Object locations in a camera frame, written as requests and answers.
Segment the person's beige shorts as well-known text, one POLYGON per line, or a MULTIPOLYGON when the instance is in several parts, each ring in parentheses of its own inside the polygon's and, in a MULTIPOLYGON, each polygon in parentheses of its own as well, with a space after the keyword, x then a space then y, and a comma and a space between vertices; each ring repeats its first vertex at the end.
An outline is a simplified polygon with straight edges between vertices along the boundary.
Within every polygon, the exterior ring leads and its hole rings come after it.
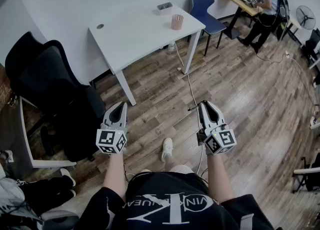
POLYGON ((174 172, 174 173, 181 173, 181 174, 192 174, 194 173, 188 166, 186 165, 176 165, 170 170, 165 172, 174 172))

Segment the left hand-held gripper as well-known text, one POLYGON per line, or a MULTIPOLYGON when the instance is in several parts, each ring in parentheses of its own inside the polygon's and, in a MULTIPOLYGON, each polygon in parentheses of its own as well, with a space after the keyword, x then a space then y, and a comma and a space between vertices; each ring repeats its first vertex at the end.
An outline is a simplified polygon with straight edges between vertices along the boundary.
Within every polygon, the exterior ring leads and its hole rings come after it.
POLYGON ((105 154, 122 153, 127 143, 127 102, 118 102, 104 114, 103 123, 96 132, 96 146, 105 154))

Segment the black office chair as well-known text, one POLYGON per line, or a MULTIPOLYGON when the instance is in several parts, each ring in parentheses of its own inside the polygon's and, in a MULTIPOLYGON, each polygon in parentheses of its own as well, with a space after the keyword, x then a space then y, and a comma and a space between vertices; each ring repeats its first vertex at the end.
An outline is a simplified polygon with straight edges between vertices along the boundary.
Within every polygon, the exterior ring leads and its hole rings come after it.
POLYGON ((26 32, 9 51, 5 71, 11 89, 51 120, 68 160, 93 160, 106 104, 75 77, 62 44, 42 44, 26 32))

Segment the person's left forearm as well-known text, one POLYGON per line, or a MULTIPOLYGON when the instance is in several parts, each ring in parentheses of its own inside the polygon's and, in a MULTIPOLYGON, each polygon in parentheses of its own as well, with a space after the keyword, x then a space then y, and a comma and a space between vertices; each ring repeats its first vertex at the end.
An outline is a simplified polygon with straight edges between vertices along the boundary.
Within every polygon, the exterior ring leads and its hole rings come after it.
POLYGON ((109 157, 108 167, 103 181, 103 187, 107 187, 126 201, 125 169, 123 154, 112 154, 109 157))

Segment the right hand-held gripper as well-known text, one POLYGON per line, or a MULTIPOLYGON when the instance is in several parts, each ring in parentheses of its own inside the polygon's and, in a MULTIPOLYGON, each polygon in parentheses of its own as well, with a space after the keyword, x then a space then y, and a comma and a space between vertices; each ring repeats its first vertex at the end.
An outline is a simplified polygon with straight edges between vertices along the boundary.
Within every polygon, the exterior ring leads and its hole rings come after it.
POLYGON ((197 134, 198 145, 204 145, 207 155, 218 155, 233 149, 237 142, 234 131, 224 123, 221 110, 208 100, 198 104, 201 129, 197 134))

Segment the grey stool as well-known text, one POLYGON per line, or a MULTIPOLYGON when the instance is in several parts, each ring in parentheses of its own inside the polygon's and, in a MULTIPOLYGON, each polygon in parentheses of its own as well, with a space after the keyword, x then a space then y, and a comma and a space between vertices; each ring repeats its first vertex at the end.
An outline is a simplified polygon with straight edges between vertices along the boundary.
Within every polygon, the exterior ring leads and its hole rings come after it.
POLYGON ((66 210, 54 210, 43 213, 41 230, 73 230, 79 216, 66 210))

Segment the white frame shelf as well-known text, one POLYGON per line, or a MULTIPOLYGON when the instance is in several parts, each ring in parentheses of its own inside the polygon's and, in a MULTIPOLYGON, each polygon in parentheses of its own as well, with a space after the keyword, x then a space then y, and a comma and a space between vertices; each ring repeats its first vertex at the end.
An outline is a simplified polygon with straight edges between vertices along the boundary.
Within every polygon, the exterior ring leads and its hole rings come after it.
POLYGON ((71 162, 69 160, 36 160, 33 159, 33 155, 30 149, 26 127, 24 123, 24 113, 23 113, 23 105, 22 105, 23 98, 19 96, 18 98, 18 106, 19 106, 19 114, 20 114, 20 121, 21 121, 21 127, 22 127, 22 134, 23 139, 25 142, 25 147, 27 150, 27 157, 29 158, 31 165, 33 168, 62 168, 62 167, 69 167, 69 166, 75 166, 76 162, 71 162))

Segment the person's white right shoe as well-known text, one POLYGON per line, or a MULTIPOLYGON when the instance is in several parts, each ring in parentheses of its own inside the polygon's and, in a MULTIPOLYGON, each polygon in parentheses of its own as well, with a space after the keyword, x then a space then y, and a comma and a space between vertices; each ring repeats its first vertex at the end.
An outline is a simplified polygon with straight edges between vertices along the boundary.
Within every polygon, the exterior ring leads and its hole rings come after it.
POLYGON ((166 138, 162 143, 162 154, 161 154, 161 161, 166 161, 166 155, 169 154, 172 156, 173 151, 173 141, 171 138, 166 138))

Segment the person's right leg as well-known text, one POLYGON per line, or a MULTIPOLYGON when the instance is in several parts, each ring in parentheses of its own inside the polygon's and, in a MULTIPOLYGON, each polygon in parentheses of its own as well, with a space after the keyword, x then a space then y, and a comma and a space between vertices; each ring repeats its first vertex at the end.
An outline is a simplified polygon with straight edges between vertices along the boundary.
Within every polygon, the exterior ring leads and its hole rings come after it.
POLYGON ((165 165, 164 165, 165 171, 170 171, 172 168, 177 166, 177 162, 171 154, 166 153, 164 155, 164 159, 165 159, 165 165))

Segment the white desk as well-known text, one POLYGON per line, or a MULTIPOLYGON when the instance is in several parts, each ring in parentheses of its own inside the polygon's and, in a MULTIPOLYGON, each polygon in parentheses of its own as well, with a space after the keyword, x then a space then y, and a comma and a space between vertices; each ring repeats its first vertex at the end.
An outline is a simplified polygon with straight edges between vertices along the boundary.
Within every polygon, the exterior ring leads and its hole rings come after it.
POLYGON ((123 69, 169 43, 190 37, 182 69, 182 72, 187 74, 204 28, 203 23, 176 5, 170 14, 164 16, 159 16, 152 6, 139 5, 113 17, 101 16, 91 24, 89 30, 112 74, 118 79, 130 103, 135 105, 136 101, 123 69), (182 29, 179 31, 171 28, 172 15, 175 14, 184 17, 182 29), (104 24, 104 27, 97 29, 99 24, 104 24))

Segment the person's black printed shirt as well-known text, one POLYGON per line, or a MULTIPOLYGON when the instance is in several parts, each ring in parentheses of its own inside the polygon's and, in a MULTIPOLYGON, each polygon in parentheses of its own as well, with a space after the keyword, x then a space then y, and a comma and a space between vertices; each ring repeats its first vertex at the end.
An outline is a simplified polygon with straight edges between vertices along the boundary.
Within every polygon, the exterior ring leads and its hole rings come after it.
POLYGON ((196 174, 140 173, 126 198, 103 187, 74 230, 276 230, 251 194, 223 203, 196 174))

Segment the white folding chair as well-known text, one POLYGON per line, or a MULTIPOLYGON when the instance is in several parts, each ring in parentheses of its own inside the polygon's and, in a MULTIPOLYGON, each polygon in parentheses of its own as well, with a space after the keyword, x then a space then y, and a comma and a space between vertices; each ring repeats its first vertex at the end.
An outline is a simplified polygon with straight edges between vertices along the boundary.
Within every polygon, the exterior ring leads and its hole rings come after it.
POLYGON ((292 193, 302 191, 303 187, 307 192, 320 192, 320 148, 316 150, 309 164, 305 156, 300 160, 303 168, 295 169, 292 173, 292 193))

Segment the person's right forearm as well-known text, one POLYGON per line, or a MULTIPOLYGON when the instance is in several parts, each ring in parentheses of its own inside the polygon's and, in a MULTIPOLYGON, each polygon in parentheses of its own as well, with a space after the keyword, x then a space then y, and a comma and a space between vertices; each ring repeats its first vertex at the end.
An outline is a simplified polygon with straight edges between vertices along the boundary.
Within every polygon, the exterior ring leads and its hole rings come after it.
POLYGON ((207 156, 208 191, 218 203, 233 199, 234 192, 220 155, 207 156))

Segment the blue chair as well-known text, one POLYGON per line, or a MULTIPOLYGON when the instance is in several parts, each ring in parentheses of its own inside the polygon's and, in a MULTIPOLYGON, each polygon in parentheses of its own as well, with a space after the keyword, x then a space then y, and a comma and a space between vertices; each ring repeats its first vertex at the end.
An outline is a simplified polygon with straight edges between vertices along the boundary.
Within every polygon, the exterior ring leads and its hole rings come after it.
POLYGON ((204 52, 204 56, 206 56, 211 36, 217 33, 220 34, 216 46, 216 48, 218 49, 223 32, 227 27, 208 13, 208 8, 214 4, 215 0, 190 0, 190 2, 191 8, 189 14, 205 25, 205 28, 202 30, 202 32, 208 35, 204 52))

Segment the pink pen cup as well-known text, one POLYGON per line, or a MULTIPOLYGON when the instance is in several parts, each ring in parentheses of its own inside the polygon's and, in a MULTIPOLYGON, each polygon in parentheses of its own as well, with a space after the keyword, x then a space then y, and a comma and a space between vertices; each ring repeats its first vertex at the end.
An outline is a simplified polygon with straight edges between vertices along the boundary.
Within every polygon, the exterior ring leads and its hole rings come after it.
POLYGON ((184 17, 179 14, 172 15, 171 18, 171 28, 175 31, 182 29, 184 17))

